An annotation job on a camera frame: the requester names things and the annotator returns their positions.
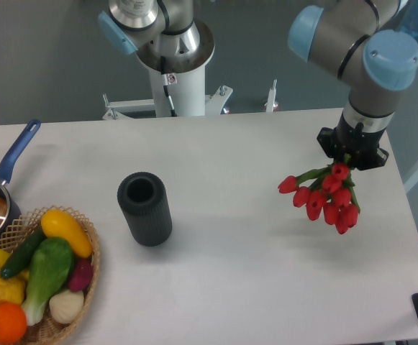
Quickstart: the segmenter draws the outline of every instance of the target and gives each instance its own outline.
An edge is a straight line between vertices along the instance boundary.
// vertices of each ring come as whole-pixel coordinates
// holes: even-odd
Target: gray floor
[[[216,39],[206,69],[207,93],[225,84],[235,90],[228,104],[232,112],[262,111],[277,78],[280,110],[344,106],[348,87],[302,62],[286,45],[301,9],[335,2],[195,0],[196,17],[209,25]],[[100,120],[103,92],[110,101],[151,98],[144,68],[135,57],[113,50],[99,31],[96,17],[106,3],[0,0],[0,124],[25,123],[33,117],[48,122]],[[400,18],[387,27],[395,27]],[[388,133],[404,175],[418,159],[418,74]],[[418,185],[408,197],[418,228]]]

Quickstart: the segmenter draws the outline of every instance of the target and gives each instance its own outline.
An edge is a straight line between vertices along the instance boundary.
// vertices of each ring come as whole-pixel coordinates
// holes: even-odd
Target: blue pot handle
[[[41,122],[39,120],[31,120],[28,122],[27,126],[23,129],[22,133],[19,135],[17,140],[11,146],[9,151],[1,161],[0,164],[0,180],[5,183],[9,183],[12,177],[12,171],[14,170],[15,162],[18,157],[21,155],[25,147],[31,141],[33,136],[36,134],[37,130],[41,127]]]

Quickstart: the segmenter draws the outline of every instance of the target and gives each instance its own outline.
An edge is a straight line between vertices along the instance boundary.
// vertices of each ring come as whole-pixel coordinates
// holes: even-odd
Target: zucchini
[[[2,279],[9,279],[27,268],[36,249],[46,238],[41,227],[38,227],[35,232],[24,239],[12,254],[10,254],[10,257],[0,270],[0,277]]]

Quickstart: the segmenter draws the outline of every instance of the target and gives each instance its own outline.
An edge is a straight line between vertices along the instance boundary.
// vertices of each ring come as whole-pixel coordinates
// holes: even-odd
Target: black foam tube
[[[146,247],[163,243],[172,232],[172,218],[164,183],[150,172],[126,177],[117,201],[135,241]]]

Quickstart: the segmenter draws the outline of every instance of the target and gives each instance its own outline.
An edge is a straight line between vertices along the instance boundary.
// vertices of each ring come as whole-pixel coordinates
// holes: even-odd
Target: tulip bouquet
[[[314,180],[309,186],[306,181]],[[335,225],[344,234],[358,222],[360,207],[354,193],[351,170],[344,162],[334,162],[322,169],[313,169],[299,176],[288,176],[278,186],[279,193],[295,193],[294,206],[306,205],[311,221],[324,211],[325,222]]]

